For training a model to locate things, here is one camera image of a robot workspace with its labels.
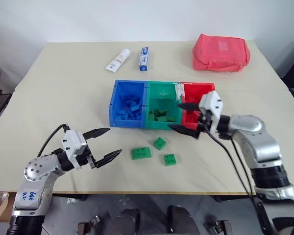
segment toothpaste tube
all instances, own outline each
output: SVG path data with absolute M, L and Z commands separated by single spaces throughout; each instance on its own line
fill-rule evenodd
M 139 70 L 147 71 L 148 69 L 148 60 L 149 60 L 149 48 L 143 47 L 141 56 L 139 58 Z
M 111 61 L 108 66 L 106 67 L 107 70 L 112 72 L 116 72 L 118 68 L 123 64 L 123 62 L 127 59 L 131 52 L 129 49 L 124 49 L 113 61 Z

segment blue bin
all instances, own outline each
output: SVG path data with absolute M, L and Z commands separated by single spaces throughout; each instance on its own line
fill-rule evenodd
M 145 127 L 146 81 L 116 80 L 109 106 L 111 127 Z

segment red bin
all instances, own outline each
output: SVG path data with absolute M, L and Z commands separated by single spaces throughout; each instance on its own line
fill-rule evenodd
M 182 102 L 199 103 L 201 97 L 215 89 L 213 83 L 190 83 L 182 82 L 184 85 L 185 96 L 182 96 Z M 196 130 L 198 124 L 199 111 L 183 110 L 182 125 Z

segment black cable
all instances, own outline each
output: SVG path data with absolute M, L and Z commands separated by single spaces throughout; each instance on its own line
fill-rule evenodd
M 233 141 L 232 138 L 231 138 L 231 142 L 232 142 L 232 145 L 233 145 L 233 147 L 234 147 L 235 153 L 236 153 L 236 155 L 237 155 L 237 157 L 238 157 L 238 159 L 239 159 L 239 161 L 240 161 L 240 163 L 241 163 L 241 166 L 242 166 L 242 168 L 243 168 L 243 170 L 244 170 L 245 176 L 246 176 L 246 178 L 247 178 L 248 185 L 249 185 L 249 189 L 250 189 L 250 196 L 249 196 L 249 197 L 250 197 L 250 200 L 251 200 L 251 202 L 252 202 L 252 204 L 253 204 L 253 206 L 254 206 L 256 212 L 257 212 L 256 202 L 255 202 L 254 197 L 253 197 L 253 189 L 252 189 L 252 187 L 251 187 L 251 182 L 250 182 L 250 180 L 249 180 L 249 177 L 248 177 L 248 173 L 247 173 L 246 167 L 245 167 L 244 164 L 243 164 L 242 158 L 241 158 L 241 156 L 239 155 L 239 152 L 238 152 L 238 150 L 237 150 L 237 148 L 236 148 L 236 145 L 235 145 L 235 143 L 234 143 L 234 141 Z
M 245 184 L 244 184 L 244 182 L 243 182 L 243 180 L 242 180 L 242 178 L 241 178 L 241 176 L 240 176 L 240 174 L 239 174 L 239 172 L 238 172 L 238 170 L 237 170 L 237 168 L 236 168 L 236 165 L 235 165 L 235 163 L 234 163 L 234 161 L 233 161 L 233 158 L 232 158 L 232 156 L 231 156 L 229 150 L 227 150 L 227 148 L 224 146 L 224 144 L 221 143 L 219 140 L 217 140 L 216 137 L 214 137 L 214 136 L 211 134 L 211 132 L 209 131 L 209 129 L 208 129 L 208 127 L 207 127 L 206 124 L 204 125 L 204 129 L 205 129 L 206 133 L 209 135 L 209 137 L 212 138 L 212 140 L 213 140 L 214 142 L 216 142 L 218 145 L 220 145 L 220 146 L 226 151 L 226 153 L 228 154 L 228 156 L 229 156 L 229 158 L 230 158 L 230 160 L 231 160 L 231 162 L 232 162 L 232 165 L 233 165 L 233 167 L 234 167 L 234 170 L 235 170 L 235 172 L 236 172 L 237 177 L 239 178 L 239 180 L 240 180 L 240 182 L 241 182 L 243 188 L 245 189 L 245 192 L 246 192 L 247 195 L 250 197 L 249 192 L 248 192 L 248 190 L 247 190 L 247 188 L 246 188 L 246 186 L 245 186 Z
M 61 128 L 63 128 L 64 132 L 66 132 L 67 130 L 69 130 L 69 126 L 67 124 L 62 124 L 60 126 L 58 126 L 52 133 L 51 135 L 48 137 L 48 139 L 45 141 L 45 143 L 43 144 L 43 146 L 41 147 L 39 153 L 38 153 L 38 156 L 37 157 L 40 157 L 41 154 L 43 153 L 46 145 L 48 144 L 48 142 L 51 140 L 51 138 L 55 135 L 55 133 L 57 133 Z

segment white wall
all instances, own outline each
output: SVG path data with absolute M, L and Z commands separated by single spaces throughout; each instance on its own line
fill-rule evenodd
M 294 0 L 0 0 L 0 67 L 10 89 L 45 42 L 254 39 L 280 76 L 294 63 Z

